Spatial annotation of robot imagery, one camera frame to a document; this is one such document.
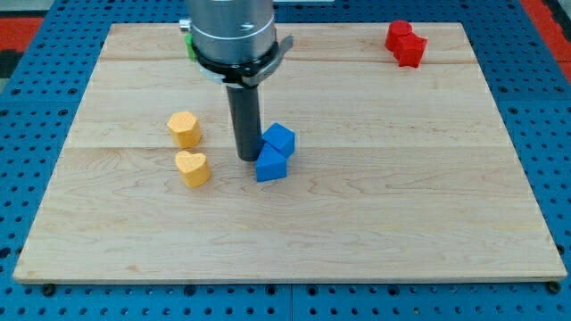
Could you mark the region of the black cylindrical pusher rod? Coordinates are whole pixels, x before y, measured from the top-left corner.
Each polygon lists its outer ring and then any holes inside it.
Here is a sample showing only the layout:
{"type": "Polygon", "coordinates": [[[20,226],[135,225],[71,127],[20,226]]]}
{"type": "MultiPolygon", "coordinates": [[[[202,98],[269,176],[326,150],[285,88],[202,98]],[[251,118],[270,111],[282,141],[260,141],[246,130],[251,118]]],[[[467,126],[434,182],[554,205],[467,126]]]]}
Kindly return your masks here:
{"type": "Polygon", "coordinates": [[[256,161],[262,148],[258,88],[227,87],[237,155],[242,161],[256,161]]]}

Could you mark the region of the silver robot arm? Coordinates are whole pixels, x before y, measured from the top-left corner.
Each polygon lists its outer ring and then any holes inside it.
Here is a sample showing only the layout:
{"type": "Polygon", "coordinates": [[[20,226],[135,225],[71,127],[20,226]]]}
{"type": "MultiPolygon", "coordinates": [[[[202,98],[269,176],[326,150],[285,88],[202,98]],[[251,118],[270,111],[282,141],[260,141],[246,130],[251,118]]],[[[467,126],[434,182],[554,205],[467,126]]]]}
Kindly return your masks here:
{"type": "Polygon", "coordinates": [[[236,150],[261,153],[258,85],[279,67],[294,38],[277,39],[272,0],[187,0],[189,53],[200,71],[226,87],[236,150]]]}

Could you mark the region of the green block behind arm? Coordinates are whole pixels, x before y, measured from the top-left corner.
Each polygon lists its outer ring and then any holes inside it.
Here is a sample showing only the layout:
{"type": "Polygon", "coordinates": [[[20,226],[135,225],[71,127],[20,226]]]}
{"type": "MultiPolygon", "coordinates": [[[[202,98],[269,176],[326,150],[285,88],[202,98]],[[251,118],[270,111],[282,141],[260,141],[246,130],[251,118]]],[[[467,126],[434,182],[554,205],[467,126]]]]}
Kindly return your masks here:
{"type": "Polygon", "coordinates": [[[190,33],[187,33],[185,35],[185,45],[186,45],[186,52],[187,52],[187,56],[188,56],[189,60],[191,62],[196,62],[196,56],[195,56],[194,47],[193,47],[193,36],[190,33]]]}

